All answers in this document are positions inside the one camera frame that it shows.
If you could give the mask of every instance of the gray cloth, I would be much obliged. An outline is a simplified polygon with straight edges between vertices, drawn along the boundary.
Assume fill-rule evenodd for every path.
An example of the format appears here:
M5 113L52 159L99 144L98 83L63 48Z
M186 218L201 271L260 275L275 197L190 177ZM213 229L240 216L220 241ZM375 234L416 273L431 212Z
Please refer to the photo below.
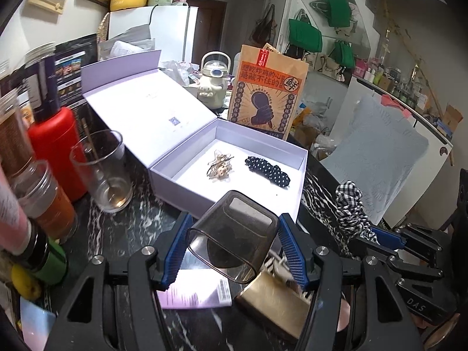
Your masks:
M416 132L399 109L363 96L348 135L321 163L339 183L355 182L364 210L376 225L428 146L427 138Z

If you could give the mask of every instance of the yellow fruit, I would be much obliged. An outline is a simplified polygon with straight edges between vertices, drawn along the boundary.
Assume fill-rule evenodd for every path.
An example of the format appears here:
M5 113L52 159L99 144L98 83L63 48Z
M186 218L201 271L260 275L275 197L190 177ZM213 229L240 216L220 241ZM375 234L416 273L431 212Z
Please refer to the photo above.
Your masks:
M11 281L24 299L35 301L41 296L41 286L37 280L18 264L11 268Z

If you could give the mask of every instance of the lavender box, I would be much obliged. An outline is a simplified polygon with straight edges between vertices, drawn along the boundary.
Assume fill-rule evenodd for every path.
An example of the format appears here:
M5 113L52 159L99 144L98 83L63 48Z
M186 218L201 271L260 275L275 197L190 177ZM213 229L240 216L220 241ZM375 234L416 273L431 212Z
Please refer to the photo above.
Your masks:
M275 214L288 212L296 220L307 150L217 118L157 70L158 59L159 51L138 53L81 72L83 95L148 169L154 194L200 218L226 192L237 190ZM226 179L207 177L215 151L233 156ZM289 175L289 186L281 188L249 171L249 156L278 165Z

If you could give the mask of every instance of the red plastic container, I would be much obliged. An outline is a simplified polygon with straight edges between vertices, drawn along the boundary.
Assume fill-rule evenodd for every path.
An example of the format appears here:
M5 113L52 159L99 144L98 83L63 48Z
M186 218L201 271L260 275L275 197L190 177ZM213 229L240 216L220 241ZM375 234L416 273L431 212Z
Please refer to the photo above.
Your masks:
M37 159L46 159L54 177L68 198L74 202L86 193L70 161L70 151L80 140L71 109L62 107L50 119L34 123L27 130Z

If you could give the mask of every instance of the brown wooden door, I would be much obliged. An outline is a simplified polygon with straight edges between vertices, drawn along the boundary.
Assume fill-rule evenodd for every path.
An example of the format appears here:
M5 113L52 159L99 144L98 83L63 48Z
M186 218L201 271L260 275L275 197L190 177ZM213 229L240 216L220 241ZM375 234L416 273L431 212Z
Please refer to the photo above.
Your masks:
M226 2L215 0L187 0L187 2L190 6L198 6L192 63L200 64L206 53L219 51Z

